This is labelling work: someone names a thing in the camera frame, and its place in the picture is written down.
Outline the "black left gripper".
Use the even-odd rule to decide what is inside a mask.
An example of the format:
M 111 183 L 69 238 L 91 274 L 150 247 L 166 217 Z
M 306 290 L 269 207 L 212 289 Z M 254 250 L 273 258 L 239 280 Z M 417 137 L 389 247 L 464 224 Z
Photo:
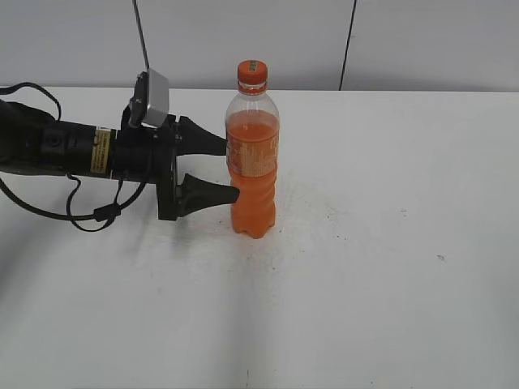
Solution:
M 159 128 L 134 128 L 130 126 L 130 117 L 131 110 L 125 108 L 114 144 L 112 178 L 139 185 L 129 199 L 119 204 L 122 210 L 140 197 L 147 184 L 155 186 L 160 220 L 176 221 L 179 217 L 238 200 L 238 188 L 206 182 L 190 174 L 178 185 L 177 154 L 225 156 L 225 138 L 184 116 L 176 123 L 176 117 L 168 115 Z

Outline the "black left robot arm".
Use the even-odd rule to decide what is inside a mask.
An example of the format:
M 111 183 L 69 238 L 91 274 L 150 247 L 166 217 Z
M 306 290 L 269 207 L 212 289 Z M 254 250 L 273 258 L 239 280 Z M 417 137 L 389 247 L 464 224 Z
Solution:
M 26 176 L 96 177 L 156 187 L 158 217 L 175 221 L 209 207 L 235 203 L 239 190 L 185 175 L 185 155 L 223 156 L 225 139 L 187 117 L 169 115 L 162 127 L 129 126 L 125 109 L 119 130 L 54 119 L 32 107 L 1 103 L 1 170 Z

